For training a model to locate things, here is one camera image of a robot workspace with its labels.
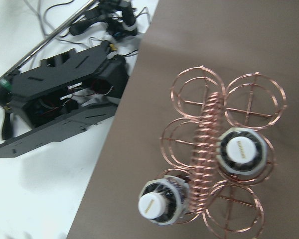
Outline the tea bottle back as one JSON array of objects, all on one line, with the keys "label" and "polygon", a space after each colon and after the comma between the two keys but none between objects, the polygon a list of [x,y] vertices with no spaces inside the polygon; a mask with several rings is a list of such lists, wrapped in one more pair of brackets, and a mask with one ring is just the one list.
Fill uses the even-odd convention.
[{"label": "tea bottle back", "polygon": [[148,181],[139,194],[142,217],[160,226],[176,223],[189,212],[189,184],[182,178],[165,175]]}]

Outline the tea bottle middle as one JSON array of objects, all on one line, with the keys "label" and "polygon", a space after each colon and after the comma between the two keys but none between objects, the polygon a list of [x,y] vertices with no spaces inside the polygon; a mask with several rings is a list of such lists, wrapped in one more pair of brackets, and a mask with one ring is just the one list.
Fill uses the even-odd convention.
[{"label": "tea bottle middle", "polygon": [[250,128],[232,127],[219,137],[217,161],[230,174],[254,175],[264,169],[268,146]]}]

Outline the tea bottle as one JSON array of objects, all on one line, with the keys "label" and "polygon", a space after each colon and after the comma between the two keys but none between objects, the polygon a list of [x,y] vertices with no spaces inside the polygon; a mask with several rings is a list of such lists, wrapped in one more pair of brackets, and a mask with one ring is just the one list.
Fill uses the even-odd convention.
[{"label": "tea bottle", "polygon": [[189,184],[182,178],[165,175],[148,181],[139,194],[142,217],[160,226],[176,223],[189,212]]},{"label": "tea bottle", "polygon": [[268,146],[250,128],[232,127],[219,137],[217,161],[230,174],[254,175],[264,169]]}]

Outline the copper wire bottle basket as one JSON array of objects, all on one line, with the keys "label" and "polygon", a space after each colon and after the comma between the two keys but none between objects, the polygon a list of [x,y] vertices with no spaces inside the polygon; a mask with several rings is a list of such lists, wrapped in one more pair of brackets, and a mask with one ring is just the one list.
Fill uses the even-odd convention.
[{"label": "copper wire bottle basket", "polygon": [[265,217],[252,186],[268,180],[275,150],[261,130],[274,125],[287,106],[283,88],[260,73],[225,86],[204,66],[179,73],[170,98],[180,118],[160,137],[170,168],[155,180],[163,211],[160,226],[202,218],[220,239],[256,239]]}]

